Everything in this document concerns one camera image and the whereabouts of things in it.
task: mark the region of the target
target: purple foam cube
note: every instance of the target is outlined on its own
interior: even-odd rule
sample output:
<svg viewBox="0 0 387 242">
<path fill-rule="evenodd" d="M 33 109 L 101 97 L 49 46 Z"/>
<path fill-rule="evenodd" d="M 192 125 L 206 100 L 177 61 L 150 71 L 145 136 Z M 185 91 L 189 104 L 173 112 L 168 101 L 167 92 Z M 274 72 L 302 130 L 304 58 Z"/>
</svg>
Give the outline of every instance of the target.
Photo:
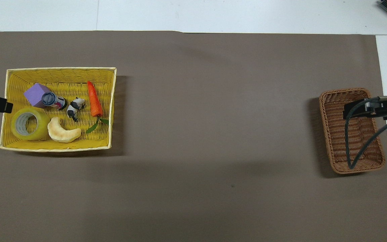
<svg viewBox="0 0 387 242">
<path fill-rule="evenodd" d="M 41 97 L 46 92 L 50 92 L 50 90 L 46 86 L 36 83 L 23 93 L 23 95 L 28 99 L 32 106 L 44 109 L 46 106 L 41 101 Z"/>
</svg>

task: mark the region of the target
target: yellow wicker basket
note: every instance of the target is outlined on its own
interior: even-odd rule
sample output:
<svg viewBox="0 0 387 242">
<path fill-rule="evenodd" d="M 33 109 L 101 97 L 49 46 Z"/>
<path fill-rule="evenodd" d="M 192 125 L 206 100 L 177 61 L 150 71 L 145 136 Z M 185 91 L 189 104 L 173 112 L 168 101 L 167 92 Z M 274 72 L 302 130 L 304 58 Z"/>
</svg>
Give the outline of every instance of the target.
<svg viewBox="0 0 387 242">
<path fill-rule="evenodd" d="M 88 134 L 85 131 L 95 124 L 97 118 L 90 115 L 87 81 L 94 84 L 103 108 L 103 118 L 109 120 L 109 125 L 100 122 L 98 127 Z M 79 121 L 74 122 L 69 118 L 66 108 L 57 110 L 51 107 L 46 109 L 32 107 L 23 93 L 35 83 L 47 86 L 56 95 L 66 98 L 68 102 L 76 97 L 84 98 L 86 107 L 78 112 Z M 64 67 L 7 70 L 5 98 L 13 103 L 13 110 L 12 113 L 3 114 L 0 148 L 25 152 L 72 152 L 111 148 L 115 84 L 116 68 Z M 82 129 L 81 136 L 67 144 L 53 141 L 49 136 L 37 141 L 16 138 L 11 132 L 10 124 L 15 113 L 26 107 L 45 112 L 51 118 L 60 117 L 61 125 L 65 129 Z M 27 130 L 32 132 L 36 124 L 37 120 L 30 118 L 26 125 Z"/>
</svg>

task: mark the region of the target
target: white table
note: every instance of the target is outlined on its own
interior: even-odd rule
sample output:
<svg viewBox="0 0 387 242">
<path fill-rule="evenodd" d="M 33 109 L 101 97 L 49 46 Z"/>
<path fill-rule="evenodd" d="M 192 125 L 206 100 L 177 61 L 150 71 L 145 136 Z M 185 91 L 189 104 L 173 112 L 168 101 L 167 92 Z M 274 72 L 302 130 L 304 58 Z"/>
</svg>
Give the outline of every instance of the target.
<svg viewBox="0 0 387 242">
<path fill-rule="evenodd" d="M 0 31 L 375 34 L 387 94 L 387 13 L 375 0 L 0 0 Z"/>
</svg>

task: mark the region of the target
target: carrot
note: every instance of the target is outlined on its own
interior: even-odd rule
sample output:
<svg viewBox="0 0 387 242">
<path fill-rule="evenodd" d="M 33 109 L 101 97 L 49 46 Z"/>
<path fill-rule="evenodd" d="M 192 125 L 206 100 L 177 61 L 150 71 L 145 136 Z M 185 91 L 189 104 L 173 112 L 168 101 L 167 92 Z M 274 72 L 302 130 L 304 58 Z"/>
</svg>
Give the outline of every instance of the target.
<svg viewBox="0 0 387 242">
<path fill-rule="evenodd" d="M 99 103 L 98 95 L 96 94 L 96 89 L 93 86 L 92 82 L 87 82 L 87 89 L 89 92 L 90 114 L 92 115 L 92 117 L 98 117 L 96 119 L 95 124 L 92 125 L 92 127 L 90 127 L 88 130 L 86 130 L 86 133 L 90 133 L 96 129 L 100 121 L 105 124 L 109 124 L 109 120 L 101 118 L 103 114 L 102 106 L 101 103 Z"/>
<path fill-rule="evenodd" d="M 101 117 L 102 106 L 101 103 L 99 103 L 98 95 L 96 95 L 96 89 L 93 86 L 92 82 L 87 82 L 87 89 L 89 91 L 90 114 L 92 115 L 92 117 Z"/>
</svg>

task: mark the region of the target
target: panda figurine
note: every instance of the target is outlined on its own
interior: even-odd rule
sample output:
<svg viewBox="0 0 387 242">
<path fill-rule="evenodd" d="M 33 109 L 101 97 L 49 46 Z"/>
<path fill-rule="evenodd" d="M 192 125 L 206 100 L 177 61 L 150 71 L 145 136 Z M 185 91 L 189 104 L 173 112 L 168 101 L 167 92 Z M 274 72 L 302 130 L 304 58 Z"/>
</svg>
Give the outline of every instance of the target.
<svg viewBox="0 0 387 242">
<path fill-rule="evenodd" d="M 74 101 L 72 101 L 68 106 L 67 115 L 69 118 L 72 118 L 74 122 L 77 122 L 79 120 L 77 112 L 85 108 L 84 102 L 85 100 L 83 98 L 76 97 L 76 99 L 74 99 Z"/>
</svg>

